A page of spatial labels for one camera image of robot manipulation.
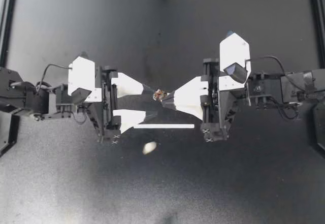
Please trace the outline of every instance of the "black backdrop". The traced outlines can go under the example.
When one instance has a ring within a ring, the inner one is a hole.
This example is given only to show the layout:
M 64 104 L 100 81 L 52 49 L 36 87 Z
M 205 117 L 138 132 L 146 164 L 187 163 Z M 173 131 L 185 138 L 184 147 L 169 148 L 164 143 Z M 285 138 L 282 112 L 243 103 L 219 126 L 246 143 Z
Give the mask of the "black backdrop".
M 46 64 L 85 51 L 153 88 L 173 90 L 202 72 L 229 30 L 251 56 L 274 54 L 288 70 L 319 68 L 310 0 L 16 0 L 7 67 L 35 83 Z M 254 64 L 254 71 L 278 70 Z M 67 81 L 52 69 L 51 84 Z M 196 123 L 150 97 L 153 122 Z M 243 108 L 228 141 L 195 130 L 129 130 L 99 144 L 88 121 L 23 118 L 0 159 L 4 223 L 323 223 L 325 161 L 313 148 L 309 107 L 288 123 Z M 149 155 L 142 147 L 158 143 Z

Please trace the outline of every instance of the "white stick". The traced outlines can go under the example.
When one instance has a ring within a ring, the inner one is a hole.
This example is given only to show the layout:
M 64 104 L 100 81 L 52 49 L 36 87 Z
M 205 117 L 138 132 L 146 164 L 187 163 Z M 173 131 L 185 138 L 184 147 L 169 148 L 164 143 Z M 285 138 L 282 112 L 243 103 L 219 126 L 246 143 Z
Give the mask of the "white stick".
M 193 129 L 194 124 L 138 124 L 135 129 Z

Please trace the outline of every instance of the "cable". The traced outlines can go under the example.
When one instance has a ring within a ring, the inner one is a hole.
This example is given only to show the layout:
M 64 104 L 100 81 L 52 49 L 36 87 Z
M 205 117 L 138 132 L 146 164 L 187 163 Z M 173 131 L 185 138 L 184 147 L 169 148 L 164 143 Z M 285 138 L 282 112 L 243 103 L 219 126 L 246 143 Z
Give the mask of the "cable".
M 44 86 L 46 86 L 46 87 L 52 87 L 51 84 L 49 84 L 49 83 L 47 83 L 47 82 L 44 82 L 44 81 L 42 81 L 42 85 L 44 85 Z
M 300 85 L 297 85 L 296 82 L 288 76 L 288 74 L 285 72 L 285 69 L 283 67 L 283 64 L 282 62 L 280 61 L 279 58 L 277 58 L 276 56 L 273 56 L 273 55 L 264 55 L 264 56 L 259 56 L 259 57 L 255 57 L 255 58 L 251 58 L 251 59 L 247 59 L 246 61 L 255 61 L 255 60 L 261 60 L 261 59 L 266 59 L 266 58 L 270 58 L 270 59 L 273 59 L 275 60 L 279 66 L 281 67 L 281 70 L 284 74 L 284 76 L 288 79 L 288 81 L 294 86 L 296 87 L 297 89 L 300 89 L 301 91 L 303 92 L 306 92 L 305 89 L 303 87 L 301 87 Z
M 56 64 L 49 64 L 49 65 L 47 65 L 46 68 L 45 68 L 45 70 L 44 70 L 44 72 L 43 72 L 43 75 L 42 75 L 41 80 L 37 83 L 37 84 L 40 84 L 40 86 L 39 86 L 38 89 L 37 89 L 37 93 L 40 91 L 42 84 L 44 84 L 43 80 L 44 80 L 44 77 L 45 77 L 46 71 L 47 71 L 47 69 L 48 69 L 50 66 L 54 66 L 54 67 L 62 68 L 62 69 L 71 69 L 71 68 L 69 68 L 69 67 L 64 67 L 64 66 L 60 66 L 60 65 L 56 65 Z
M 277 106 L 278 112 L 279 112 L 280 116 L 282 117 L 282 119 L 291 121 L 291 120 L 295 120 L 295 119 L 298 118 L 299 112 L 298 112 L 296 106 L 295 107 L 290 107 L 290 109 L 294 110 L 294 112 L 295 112 L 295 115 L 290 117 L 290 116 L 288 116 L 288 114 L 283 109 L 283 105 L 280 104 L 275 98 L 269 97 L 269 100 L 272 101 Z
M 86 122 L 86 120 L 87 120 L 87 116 L 86 116 L 86 113 L 85 113 L 85 112 L 83 112 L 83 115 L 84 115 L 85 118 L 84 118 L 82 121 L 78 121 L 78 120 L 76 119 L 75 113 L 72 112 L 73 119 L 74 119 L 74 120 L 76 121 L 76 123 L 79 124 L 79 125 L 84 124 L 84 123 Z

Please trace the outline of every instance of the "white object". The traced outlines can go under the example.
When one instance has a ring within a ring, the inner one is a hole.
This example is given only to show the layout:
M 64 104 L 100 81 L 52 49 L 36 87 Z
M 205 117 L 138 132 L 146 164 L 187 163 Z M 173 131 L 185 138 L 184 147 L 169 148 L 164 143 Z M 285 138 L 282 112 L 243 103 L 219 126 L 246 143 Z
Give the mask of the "white object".
M 83 88 L 91 91 L 85 102 L 101 102 L 102 88 L 95 87 L 95 62 L 79 56 L 69 68 L 72 69 L 69 69 L 68 73 L 68 95 L 78 88 Z
M 174 91 L 174 105 L 177 111 L 182 111 L 203 120 L 200 96 L 209 93 L 208 81 L 195 77 Z
M 149 153 L 151 153 L 152 151 L 154 151 L 156 147 L 157 147 L 157 143 L 154 142 L 154 141 L 153 141 L 153 142 L 146 143 L 146 144 L 143 146 L 142 153 L 143 153 L 143 154 L 149 154 Z
M 145 111 L 135 111 L 135 110 L 113 110 L 113 116 L 121 117 L 121 134 L 124 133 L 129 128 L 141 123 L 146 117 Z
M 134 129 L 193 129 L 194 124 L 139 124 Z
M 223 70 L 234 63 L 238 63 L 240 66 L 246 68 L 248 79 L 251 73 L 249 54 L 249 44 L 241 38 L 238 34 L 233 33 L 226 39 L 220 42 L 220 71 Z M 230 76 L 219 77 L 219 90 L 232 90 L 238 88 L 244 88 L 245 83 L 236 82 Z
M 129 77 L 124 73 L 117 73 L 118 78 L 112 78 L 111 83 L 116 85 L 117 97 L 123 97 L 126 95 L 138 95 L 142 94 L 143 85 L 137 80 Z

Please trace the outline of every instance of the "screw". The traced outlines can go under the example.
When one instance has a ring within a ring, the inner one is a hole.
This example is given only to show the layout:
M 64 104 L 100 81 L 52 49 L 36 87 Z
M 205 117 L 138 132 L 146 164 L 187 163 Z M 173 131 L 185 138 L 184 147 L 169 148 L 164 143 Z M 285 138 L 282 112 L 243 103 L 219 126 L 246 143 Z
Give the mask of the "screw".
M 257 92 L 260 92 L 260 91 L 262 90 L 262 88 L 261 88 L 261 86 L 258 85 L 258 86 L 256 86 L 256 87 L 254 88 L 254 90 L 257 91 Z

